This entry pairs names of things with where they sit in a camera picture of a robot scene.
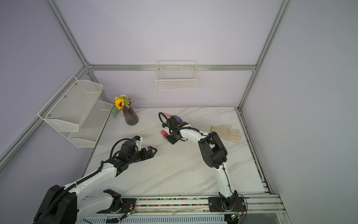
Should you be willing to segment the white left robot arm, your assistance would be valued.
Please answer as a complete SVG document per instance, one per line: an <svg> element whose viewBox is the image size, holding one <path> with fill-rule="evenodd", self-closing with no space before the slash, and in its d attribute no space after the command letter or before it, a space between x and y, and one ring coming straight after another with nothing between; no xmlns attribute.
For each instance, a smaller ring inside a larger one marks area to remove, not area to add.
<svg viewBox="0 0 358 224"><path fill-rule="evenodd" d="M126 212L134 206L126 204L120 193L105 189L102 194L94 197L88 195L100 185L119 176L129 165L151 159L157 149L151 146L142 148L141 141L122 139L118 151L112 149L107 160L101 161L94 172L65 186L51 187L34 217L35 224L74 224L97 212Z"/></svg>

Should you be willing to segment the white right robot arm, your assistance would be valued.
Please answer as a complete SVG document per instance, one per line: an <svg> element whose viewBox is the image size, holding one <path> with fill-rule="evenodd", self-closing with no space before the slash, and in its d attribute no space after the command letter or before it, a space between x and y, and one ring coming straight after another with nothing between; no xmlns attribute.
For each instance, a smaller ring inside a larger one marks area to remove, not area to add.
<svg viewBox="0 0 358 224"><path fill-rule="evenodd" d="M196 144L205 164L214 170L219 186L217 197L209 197L210 212L247 212L247 201L243 195L238 194L231 184L227 168L227 150L216 132L202 132L191 127L187 122L176 115L159 113L162 123L162 135L175 144L179 140L189 140Z"/></svg>

